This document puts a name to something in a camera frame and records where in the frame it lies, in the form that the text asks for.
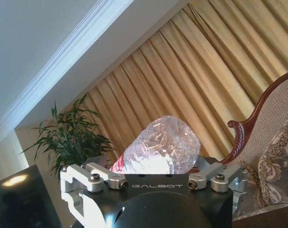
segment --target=green leaves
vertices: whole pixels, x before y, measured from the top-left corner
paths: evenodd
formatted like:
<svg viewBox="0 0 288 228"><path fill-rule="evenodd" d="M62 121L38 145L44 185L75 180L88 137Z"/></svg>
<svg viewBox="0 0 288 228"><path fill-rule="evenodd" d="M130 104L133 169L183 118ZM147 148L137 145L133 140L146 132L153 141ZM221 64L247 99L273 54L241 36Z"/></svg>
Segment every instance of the green leaves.
<svg viewBox="0 0 288 228"><path fill-rule="evenodd" d="M55 125L44 126L40 123L38 140L23 152L37 146L35 159L39 154L48 154L48 162L53 166L50 171L58 173L63 166L81 165L89 157L99 156L113 150L111 141L106 137L95 134L98 124L90 122L85 114L100 117L97 112L81 108L87 94L73 103L70 110L57 112L56 103L51 108Z"/></svg>

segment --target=black screen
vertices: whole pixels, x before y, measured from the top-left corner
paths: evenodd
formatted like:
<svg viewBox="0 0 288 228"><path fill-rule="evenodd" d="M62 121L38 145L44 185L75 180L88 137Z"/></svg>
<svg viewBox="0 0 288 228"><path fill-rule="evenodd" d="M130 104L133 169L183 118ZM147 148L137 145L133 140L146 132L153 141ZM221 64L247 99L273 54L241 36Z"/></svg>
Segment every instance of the black screen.
<svg viewBox="0 0 288 228"><path fill-rule="evenodd" d="M36 165L0 181L0 228L61 228Z"/></svg>

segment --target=screw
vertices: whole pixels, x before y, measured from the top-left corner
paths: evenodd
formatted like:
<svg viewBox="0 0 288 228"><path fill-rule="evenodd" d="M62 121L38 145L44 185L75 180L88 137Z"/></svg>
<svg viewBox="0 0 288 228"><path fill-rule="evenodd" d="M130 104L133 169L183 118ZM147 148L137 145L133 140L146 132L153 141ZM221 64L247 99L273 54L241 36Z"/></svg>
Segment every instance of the screw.
<svg viewBox="0 0 288 228"><path fill-rule="evenodd" d="M222 180L224 180L224 175L223 174L217 174L216 175L216 180L218 180L218 181L222 181Z"/></svg>
<svg viewBox="0 0 288 228"><path fill-rule="evenodd" d="M127 188L128 188L128 182L125 181L125 182L122 183L122 184L120 183L120 184L119 184L119 187L120 187L120 189L127 189Z"/></svg>
<svg viewBox="0 0 288 228"><path fill-rule="evenodd" d="M62 171L67 172L67 167L68 167L67 165L63 166Z"/></svg>
<svg viewBox="0 0 288 228"><path fill-rule="evenodd" d="M195 182L194 180L190 180L188 181L188 188L191 190L194 190L197 187L197 182Z"/></svg>
<svg viewBox="0 0 288 228"><path fill-rule="evenodd" d="M79 197L83 197L84 191L83 191L83 190L80 190L80 191L78 192L78 195L79 195Z"/></svg>
<svg viewBox="0 0 288 228"><path fill-rule="evenodd" d="M93 181L97 181L97 180L100 179L100 174L94 173L94 174L91 175L90 179L93 180Z"/></svg>

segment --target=crumpled plastic bottle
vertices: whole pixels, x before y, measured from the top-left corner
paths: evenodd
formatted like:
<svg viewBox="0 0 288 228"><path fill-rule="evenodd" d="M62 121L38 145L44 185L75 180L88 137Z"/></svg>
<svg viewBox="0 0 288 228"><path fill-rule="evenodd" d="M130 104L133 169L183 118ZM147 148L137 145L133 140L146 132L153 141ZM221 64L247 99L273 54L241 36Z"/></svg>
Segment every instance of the crumpled plastic bottle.
<svg viewBox="0 0 288 228"><path fill-rule="evenodd" d="M151 122L110 169L124 174L183 174L195 164L200 141L182 120L163 116Z"/></svg>

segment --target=curtain fold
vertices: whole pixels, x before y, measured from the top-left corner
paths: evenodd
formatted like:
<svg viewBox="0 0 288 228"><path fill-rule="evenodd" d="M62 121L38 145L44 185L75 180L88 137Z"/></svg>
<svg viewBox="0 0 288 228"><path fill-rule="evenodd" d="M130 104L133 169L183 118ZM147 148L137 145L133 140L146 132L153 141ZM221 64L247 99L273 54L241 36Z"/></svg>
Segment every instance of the curtain fold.
<svg viewBox="0 0 288 228"><path fill-rule="evenodd" d="M249 117L288 71L288 0L196 0L89 91L115 160L153 120L174 115L198 135L201 154L224 158L229 120Z"/></svg>

